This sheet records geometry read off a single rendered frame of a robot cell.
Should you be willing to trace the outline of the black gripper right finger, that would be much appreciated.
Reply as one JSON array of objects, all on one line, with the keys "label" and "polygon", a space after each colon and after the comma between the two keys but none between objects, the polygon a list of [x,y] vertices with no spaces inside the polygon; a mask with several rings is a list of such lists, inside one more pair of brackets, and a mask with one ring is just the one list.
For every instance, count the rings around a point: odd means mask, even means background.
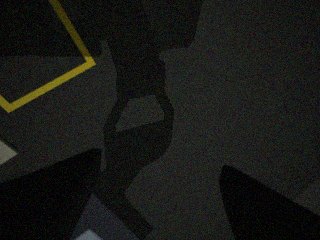
[{"label": "black gripper right finger", "polygon": [[320,240],[320,216],[233,166],[219,187],[236,240]]}]

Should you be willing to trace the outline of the yellow rectangular tape outline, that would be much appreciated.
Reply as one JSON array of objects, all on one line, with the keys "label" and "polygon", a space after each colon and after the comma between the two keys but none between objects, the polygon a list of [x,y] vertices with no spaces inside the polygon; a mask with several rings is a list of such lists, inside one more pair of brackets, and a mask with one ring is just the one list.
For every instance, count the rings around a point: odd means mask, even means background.
[{"label": "yellow rectangular tape outline", "polygon": [[67,17],[65,11],[62,8],[59,0],[49,0],[52,7],[58,14],[59,18],[61,19],[62,23],[64,24],[65,28],[69,32],[70,36],[72,37],[73,41],[78,47],[78,50],[84,58],[86,59],[86,63],[80,65],[79,67],[72,69],[71,71],[63,74],[62,76],[54,79],[53,81],[45,84],[44,86],[36,89],[35,91],[29,93],[26,96],[19,98],[18,100],[9,103],[1,94],[0,94],[0,105],[8,112],[17,109],[18,107],[25,105],[26,103],[34,100],[35,98],[41,96],[42,94],[48,92],[49,90],[55,88],[56,86],[64,83],[65,81],[72,79],[73,77],[79,75],[80,73],[88,70],[89,68],[96,65],[92,56],[90,55],[89,51],[87,50],[86,46],[83,44],[82,40],[80,39],[78,33],[76,32],[75,28],[73,27],[72,23],[70,22],[69,18]]}]

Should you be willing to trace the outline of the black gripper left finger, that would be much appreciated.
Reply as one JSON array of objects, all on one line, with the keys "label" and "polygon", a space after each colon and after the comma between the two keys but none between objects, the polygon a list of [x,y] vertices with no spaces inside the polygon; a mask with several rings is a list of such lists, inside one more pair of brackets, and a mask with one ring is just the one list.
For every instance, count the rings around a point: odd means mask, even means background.
[{"label": "black gripper left finger", "polygon": [[70,240],[92,195],[102,150],[0,183],[0,240]]}]

